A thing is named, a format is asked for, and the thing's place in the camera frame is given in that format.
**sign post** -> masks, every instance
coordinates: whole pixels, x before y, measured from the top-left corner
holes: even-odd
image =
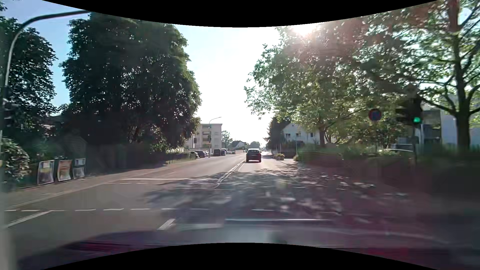
[[[377,145],[378,145],[378,129],[377,123],[382,118],[382,112],[379,109],[371,109],[368,112],[368,118],[373,122],[375,126],[375,153],[377,152]]]

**blue sky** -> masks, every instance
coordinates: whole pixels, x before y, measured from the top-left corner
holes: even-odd
[[[3,12],[3,16],[14,17],[19,22],[39,15],[77,10],[41,0],[5,0],[5,4],[8,10]],[[77,18],[87,18],[87,15],[49,19],[31,25],[52,44],[58,58],[51,67],[57,92],[53,99],[56,106],[69,102],[69,93],[62,82],[62,71],[58,65],[67,58],[70,50],[67,44],[68,22]],[[188,40],[189,45],[185,49],[191,59],[188,67],[195,72],[202,93],[203,103],[197,116],[203,123],[221,116],[212,122],[223,123],[222,130],[229,131],[234,140],[248,143],[255,140],[264,145],[263,137],[267,135],[270,116],[258,120],[258,116],[250,114],[244,103],[246,94],[243,87],[263,51],[262,44],[278,43],[277,31],[273,27],[176,26]]]

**street lamp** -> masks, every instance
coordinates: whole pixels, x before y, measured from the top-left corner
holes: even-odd
[[[212,156],[212,126],[210,125],[210,122],[212,121],[208,121],[208,143],[210,144],[210,155],[208,155],[208,157],[210,158]]]

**sunlight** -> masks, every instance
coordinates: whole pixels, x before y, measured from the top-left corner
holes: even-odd
[[[307,24],[307,25],[291,25],[290,27],[298,33],[299,35],[305,36],[310,34],[315,28],[317,27],[318,23],[316,24]]]

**shrub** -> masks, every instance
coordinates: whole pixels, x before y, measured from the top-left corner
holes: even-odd
[[[12,139],[3,138],[2,147],[5,153],[5,182],[16,184],[30,173],[30,157]]]

